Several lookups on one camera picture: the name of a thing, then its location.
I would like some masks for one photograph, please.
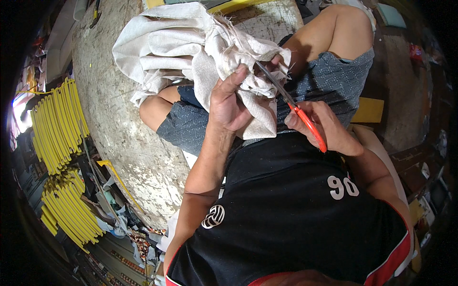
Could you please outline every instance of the patterned shorts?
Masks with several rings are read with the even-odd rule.
[[[286,83],[285,89],[296,102],[326,102],[347,127],[358,109],[359,97],[373,58],[373,48],[355,60],[338,59],[330,52],[323,52],[318,59],[309,62],[302,78]],[[196,100],[192,86],[180,86],[178,93],[181,101],[172,105],[156,133],[173,145],[198,156],[208,123],[208,112]],[[295,132],[284,124],[284,119],[290,113],[288,105],[281,96],[277,98],[277,133]],[[262,139],[237,139],[232,153],[259,140]]]

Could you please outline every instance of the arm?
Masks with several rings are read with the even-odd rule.
[[[234,142],[235,132],[245,126],[251,118],[249,111],[235,95],[235,90],[245,79],[246,73],[245,66],[239,66],[226,80],[219,80],[212,91],[202,149],[186,180],[175,236],[165,253],[165,274],[175,252],[194,234],[210,207],[218,199],[226,159]]]
[[[389,203],[406,221],[412,233],[409,208],[399,198],[393,177],[382,160],[353,138],[324,102],[301,102],[298,105],[315,123],[328,149],[345,155],[357,182],[376,199]],[[285,124],[307,136],[310,143],[318,148],[315,137],[294,112],[286,117]]]

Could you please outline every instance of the scissors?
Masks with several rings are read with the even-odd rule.
[[[262,70],[262,72],[266,75],[266,77],[272,82],[272,84],[278,89],[278,91],[283,95],[283,100],[289,105],[289,108],[291,108],[291,110],[294,110],[296,114],[300,117],[302,122],[305,123],[307,128],[312,133],[313,137],[315,137],[315,140],[318,142],[320,151],[323,153],[326,152],[327,147],[326,147],[326,144],[324,143],[323,138],[321,137],[316,127],[313,125],[312,121],[305,114],[305,112],[294,103],[294,99],[289,95],[288,92],[286,92],[283,86],[275,79],[275,77],[273,77],[273,75],[266,69],[266,67],[264,67],[259,61],[256,61],[256,64]]]

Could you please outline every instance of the fabric pile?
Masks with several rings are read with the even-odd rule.
[[[277,80],[285,79],[291,51],[239,31],[222,16],[210,15],[198,2],[163,5],[132,18],[113,46],[114,61],[139,88],[131,101],[138,107],[173,81],[194,81],[199,103],[209,111],[210,94],[218,78],[225,79],[241,63],[250,74],[236,92],[254,119],[238,136],[244,140],[275,137],[275,87],[254,74],[255,61],[283,57]]]

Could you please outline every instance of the black jersey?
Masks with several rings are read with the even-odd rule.
[[[286,133],[237,153],[223,197],[176,252],[166,281],[253,286],[313,269],[382,285],[409,250],[405,221],[354,183],[338,153]]]

